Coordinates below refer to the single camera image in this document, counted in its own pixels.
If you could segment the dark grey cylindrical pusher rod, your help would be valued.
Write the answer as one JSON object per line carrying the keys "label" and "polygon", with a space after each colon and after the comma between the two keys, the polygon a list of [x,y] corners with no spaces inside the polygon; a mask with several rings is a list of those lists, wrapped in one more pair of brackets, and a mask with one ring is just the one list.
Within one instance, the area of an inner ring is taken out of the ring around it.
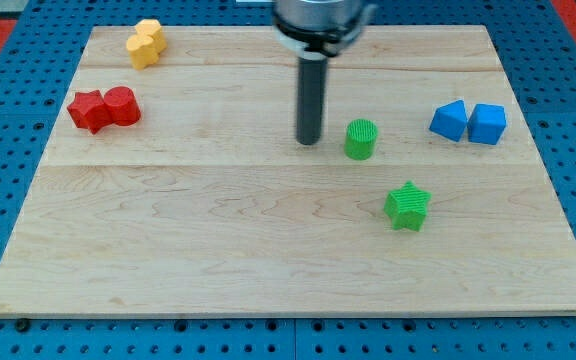
{"label": "dark grey cylindrical pusher rod", "polygon": [[297,70],[296,140],[315,145],[321,138],[328,60],[300,58]]}

